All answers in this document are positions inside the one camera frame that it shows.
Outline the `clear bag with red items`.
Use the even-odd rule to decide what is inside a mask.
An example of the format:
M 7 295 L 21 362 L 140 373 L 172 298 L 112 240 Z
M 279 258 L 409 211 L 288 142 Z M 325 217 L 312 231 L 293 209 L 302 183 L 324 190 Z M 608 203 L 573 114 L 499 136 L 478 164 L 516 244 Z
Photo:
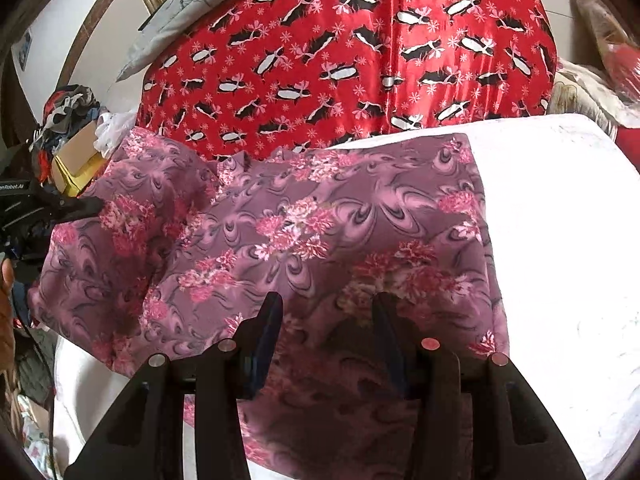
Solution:
M 639 104 L 639 45 L 624 31 L 602 0 L 575 0 L 600 53 L 616 93 Z

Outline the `grey pillow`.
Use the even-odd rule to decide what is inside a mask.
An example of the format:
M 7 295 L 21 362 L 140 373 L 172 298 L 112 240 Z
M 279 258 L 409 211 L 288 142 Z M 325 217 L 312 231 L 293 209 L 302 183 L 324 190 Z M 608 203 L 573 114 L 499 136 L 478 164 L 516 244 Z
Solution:
M 150 17 L 128 49 L 116 80 L 139 73 L 199 18 L 226 0 L 166 0 Z

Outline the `white plastic bag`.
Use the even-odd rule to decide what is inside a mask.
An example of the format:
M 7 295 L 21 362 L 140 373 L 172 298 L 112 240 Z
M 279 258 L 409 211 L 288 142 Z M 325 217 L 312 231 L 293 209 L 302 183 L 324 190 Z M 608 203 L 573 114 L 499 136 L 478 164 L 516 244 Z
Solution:
M 130 110 L 125 113 L 104 112 L 99 116 L 96 124 L 96 140 L 93 142 L 94 149 L 100 153 L 104 159 L 109 159 L 128 136 L 136 123 L 137 112 Z

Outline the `pile of dark clothes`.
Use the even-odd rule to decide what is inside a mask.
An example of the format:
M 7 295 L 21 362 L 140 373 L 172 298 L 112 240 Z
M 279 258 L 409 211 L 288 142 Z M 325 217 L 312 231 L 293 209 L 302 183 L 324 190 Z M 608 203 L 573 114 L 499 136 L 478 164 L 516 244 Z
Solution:
M 89 122 L 99 116 L 101 103 L 93 91 L 82 84 L 69 84 L 55 90 L 43 107 L 42 124 L 34 131 L 29 145 L 32 166 L 40 183 L 51 174 L 53 157 Z

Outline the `white folding mat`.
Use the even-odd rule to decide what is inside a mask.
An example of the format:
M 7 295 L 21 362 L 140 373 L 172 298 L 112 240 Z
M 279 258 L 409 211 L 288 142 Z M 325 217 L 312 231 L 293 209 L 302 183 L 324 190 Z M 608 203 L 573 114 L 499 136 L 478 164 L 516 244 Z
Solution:
M 462 134 L 484 188 L 506 351 L 584 475 L 612 474 L 639 430 L 639 176 L 589 119 L 555 115 L 395 133 Z

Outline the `brown cardboard box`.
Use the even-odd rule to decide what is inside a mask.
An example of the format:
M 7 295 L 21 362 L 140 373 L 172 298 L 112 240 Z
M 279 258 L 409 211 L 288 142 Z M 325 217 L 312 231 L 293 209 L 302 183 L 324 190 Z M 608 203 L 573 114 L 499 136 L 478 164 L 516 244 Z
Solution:
M 105 164 L 94 148 L 96 122 L 89 122 L 56 153 L 51 164 L 51 179 L 58 190 L 68 197 L 78 196 Z

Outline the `red satin patterned blanket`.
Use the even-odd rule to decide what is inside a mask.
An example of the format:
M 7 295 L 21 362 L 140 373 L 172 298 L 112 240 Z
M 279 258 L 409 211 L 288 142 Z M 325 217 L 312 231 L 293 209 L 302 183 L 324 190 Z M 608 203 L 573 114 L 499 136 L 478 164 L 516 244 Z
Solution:
M 226 0 L 144 77 L 137 123 L 207 158 L 540 115 L 540 0 Z

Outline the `purple floral patterned cloth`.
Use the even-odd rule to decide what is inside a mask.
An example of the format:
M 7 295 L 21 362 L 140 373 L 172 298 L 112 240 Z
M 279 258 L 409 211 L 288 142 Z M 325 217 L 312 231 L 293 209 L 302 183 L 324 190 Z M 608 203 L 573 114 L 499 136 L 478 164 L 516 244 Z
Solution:
M 294 479 L 398 479 L 416 407 L 390 384 L 371 301 L 460 356 L 509 347 L 462 134 L 365 150 L 277 150 L 222 162 L 141 128 L 93 182 L 94 218 L 56 226 L 28 304 L 130 376 L 196 356 L 255 316 L 283 322 L 265 387 L 239 407 L 250 460 Z

